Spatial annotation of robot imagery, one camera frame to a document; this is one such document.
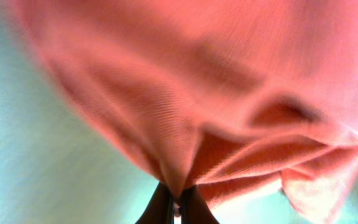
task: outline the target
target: pink fabric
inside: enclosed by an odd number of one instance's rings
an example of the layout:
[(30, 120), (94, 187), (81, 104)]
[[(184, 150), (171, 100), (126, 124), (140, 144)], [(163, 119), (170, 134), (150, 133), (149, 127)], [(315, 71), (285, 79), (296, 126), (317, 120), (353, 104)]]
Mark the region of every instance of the pink fabric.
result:
[(358, 175), (358, 0), (5, 2), (68, 102), (175, 196), (283, 187), (309, 220), (338, 215)]

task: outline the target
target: cloth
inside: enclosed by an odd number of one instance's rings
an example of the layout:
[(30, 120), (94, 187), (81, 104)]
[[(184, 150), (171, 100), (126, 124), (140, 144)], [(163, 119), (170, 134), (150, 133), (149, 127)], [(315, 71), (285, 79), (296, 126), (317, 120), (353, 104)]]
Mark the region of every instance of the cloth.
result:
[(174, 196), (283, 188), (330, 223), (358, 176), (358, 0), (6, 0), (77, 112)]

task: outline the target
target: blurred background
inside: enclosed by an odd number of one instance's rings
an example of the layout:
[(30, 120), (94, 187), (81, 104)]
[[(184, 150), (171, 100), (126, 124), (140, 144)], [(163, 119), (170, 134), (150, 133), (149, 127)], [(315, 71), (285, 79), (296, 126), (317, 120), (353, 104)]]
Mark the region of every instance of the blurred background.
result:
[[(0, 223), (135, 223), (157, 181), (73, 114), (14, 40), (0, 18)], [(308, 223), (280, 193), (214, 214), (222, 224)], [(338, 223), (358, 223), (358, 182)]]

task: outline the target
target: wrinkled fabric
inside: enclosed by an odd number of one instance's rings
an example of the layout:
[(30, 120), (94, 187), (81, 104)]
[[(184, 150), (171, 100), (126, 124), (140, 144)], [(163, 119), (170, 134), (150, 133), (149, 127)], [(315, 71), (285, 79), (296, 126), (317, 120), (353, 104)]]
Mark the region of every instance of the wrinkled fabric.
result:
[(7, 0), (77, 112), (178, 197), (283, 188), (331, 223), (358, 176), (358, 0)]

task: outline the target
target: red cloth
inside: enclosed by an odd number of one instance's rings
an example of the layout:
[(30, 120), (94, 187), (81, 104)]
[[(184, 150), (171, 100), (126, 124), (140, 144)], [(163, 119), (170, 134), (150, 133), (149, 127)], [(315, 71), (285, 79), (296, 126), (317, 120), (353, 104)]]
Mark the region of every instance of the red cloth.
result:
[(70, 104), (175, 196), (282, 186), (335, 219), (358, 175), (357, 0), (5, 3)]

